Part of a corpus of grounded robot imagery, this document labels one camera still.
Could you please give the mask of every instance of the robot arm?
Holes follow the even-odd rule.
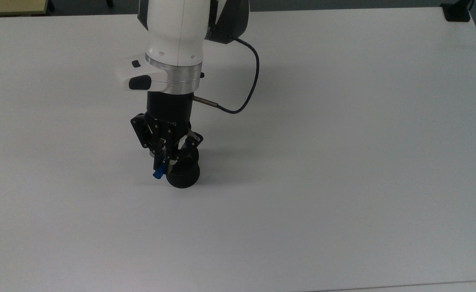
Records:
[[[155,178],[190,187],[200,174],[191,106],[202,69],[204,39],[230,43],[247,26],[249,0],[140,0],[138,19],[149,31],[143,54],[120,60],[116,75],[125,90],[147,91],[147,111],[131,122],[154,158]]]

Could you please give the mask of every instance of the white table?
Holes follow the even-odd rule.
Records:
[[[153,179],[114,61],[135,15],[0,19],[0,291],[304,292],[476,281],[476,28],[441,8],[252,13],[246,110],[194,105]],[[197,95],[235,108],[239,44]]]

